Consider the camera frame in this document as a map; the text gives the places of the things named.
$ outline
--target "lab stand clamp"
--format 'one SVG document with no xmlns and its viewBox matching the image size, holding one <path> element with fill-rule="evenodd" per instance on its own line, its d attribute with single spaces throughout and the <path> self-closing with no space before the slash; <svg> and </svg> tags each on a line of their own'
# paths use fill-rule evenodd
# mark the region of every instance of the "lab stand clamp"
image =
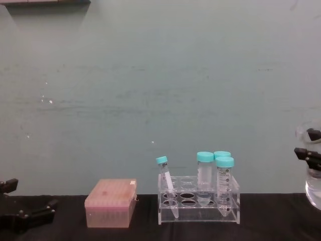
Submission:
<svg viewBox="0 0 321 241">
<path fill-rule="evenodd" d="M 28 209 L 11 197 L 5 195 L 16 190 L 18 179 L 0 182 L 0 231 L 9 229 L 23 233 L 29 228 L 52 223 L 58 201 L 52 200 L 37 209 Z"/>
<path fill-rule="evenodd" d="M 158 224 L 163 222 L 235 222 L 240 224 L 239 185 L 232 177 L 229 206 L 218 205 L 217 190 L 199 190 L 197 176 L 171 177 L 174 200 L 167 197 L 166 181 L 158 176 Z"/>
</svg>

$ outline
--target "pipette tip box lid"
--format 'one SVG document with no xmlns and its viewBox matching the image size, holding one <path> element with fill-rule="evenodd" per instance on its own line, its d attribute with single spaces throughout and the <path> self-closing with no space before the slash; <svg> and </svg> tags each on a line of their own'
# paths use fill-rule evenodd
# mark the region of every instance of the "pipette tip box lid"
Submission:
<svg viewBox="0 0 321 241">
<path fill-rule="evenodd" d="M 129 227 L 136 179 L 100 179 L 85 200 L 88 227 Z"/>
</svg>

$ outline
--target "printed scale on tube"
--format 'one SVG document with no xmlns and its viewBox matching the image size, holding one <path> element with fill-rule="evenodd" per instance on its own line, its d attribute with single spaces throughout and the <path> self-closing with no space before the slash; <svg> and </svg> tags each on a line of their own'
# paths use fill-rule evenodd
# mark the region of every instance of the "printed scale on tube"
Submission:
<svg viewBox="0 0 321 241">
<path fill-rule="evenodd" d="M 215 151 L 214 152 L 214 163 L 215 163 L 215 166 L 216 166 L 216 158 L 218 157 L 230 157 L 231 156 L 231 153 L 230 152 L 226 152 L 226 151 Z M 216 172 L 213 173 L 213 179 L 217 181 L 217 170 Z"/>
<path fill-rule="evenodd" d="M 166 186 L 166 195 L 169 202 L 169 206 L 172 206 L 171 210 L 175 218 L 179 217 L 179 210 L 178 210 L 178 204 L 175 200 L 175 192 L 174 187 L 170 175 L 170 171 L 168 168 L 168 160 L 166 156 L 158 157 L 156 158 L 157 164 L 159 166 L 159 173 L 162 179 L 162 183 L 164 183 Z"/>
<path fill-rule="evenodd" d="M 217 205 L 220 213 L 226 217 L 232 209 L 232 167 L 234 158 L 218 157 L 217 165 Z"/>
</svg>

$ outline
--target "rack hole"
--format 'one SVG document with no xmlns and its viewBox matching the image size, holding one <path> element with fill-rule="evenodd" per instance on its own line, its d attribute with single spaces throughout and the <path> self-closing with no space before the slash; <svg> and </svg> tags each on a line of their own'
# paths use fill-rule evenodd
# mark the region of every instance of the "rack hole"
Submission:
<svg viewBox="0 0 321 241">
<path fill-rule="evenodd" d="M 165 193 L 164 195 L 163 195 L 163 197 L 164 198 L 167 198 L 167 194 Z M 177 198 L 177 194 L 175 193 L 175 198 Z"/>
<path fill-rule="evenodd" d="M 194 194 L 189 193 L 189 192 L 181 193 L 180 196 L 181 196 L 181 198 L 185 198 L 185 199 L 191 199 L 191 198 L 195 197 Z"/>
<path fill-rule="evenodd" d="M 214 202 L 213 201 L 210 201 L 209 204 L 207 204 L 208 207 L 211 207 L 214 205 Z"/>
<path fill-rule="evenodd" d="M 192 183 L 185 183 L 182 185 L 182 188 L 186 190 L 193 190 L 196 189 L 196 186 Z"/>
<path fill-rule="evenodd" d="M 186 207 L 194 207 L 196 205 L 196 201 L 191 199 L 183 200 L 182 205 Z"/>
<path fill-rule="evenodd" d="M 171 206 L 176 206 L 177 203 L 175 200 L 166 200 L 163 202 L 164 205 L 168 206 L 168 207 L 171 207 Z"/>
<path fill-rule="evenodd" d="M 182 178 L 181 179 L 181 182 L 187 182 L 187 183 L 190 183 L 190 182 L 193 182 L 194 181 L 194 179 L 193 178 L 190 178 L 190 177 L 185 177 L 185 178 Z"/>
</svg>

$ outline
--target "clear acrylic tube rack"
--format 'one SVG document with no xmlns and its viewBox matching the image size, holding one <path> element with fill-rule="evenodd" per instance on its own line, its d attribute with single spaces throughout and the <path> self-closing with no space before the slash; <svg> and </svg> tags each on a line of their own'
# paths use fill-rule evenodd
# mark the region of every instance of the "clear acrylic tube rack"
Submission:
<svg viewBox="0 0 321 241">
<path fill-rule="evenodd" d="M 174 192 L 176 193 L 177 205 L 170 206 L 166 196 L 166 185 L 158 176 L 158 224 L 163 222 L 235 222 L 240 223 L 240 191 L 239 185 L 233 177 L 232 185 L 232 208 L 224 217 L 217 207 L 217 193 L 215 188 L 201 190 L 211 193 L 211 201 L 207 206 L 201 206 L 197 189 L 196 176 L 172 177 Z M 177 208 L 179 218 L 175 218 L 172 208 Z"/>
</svg>

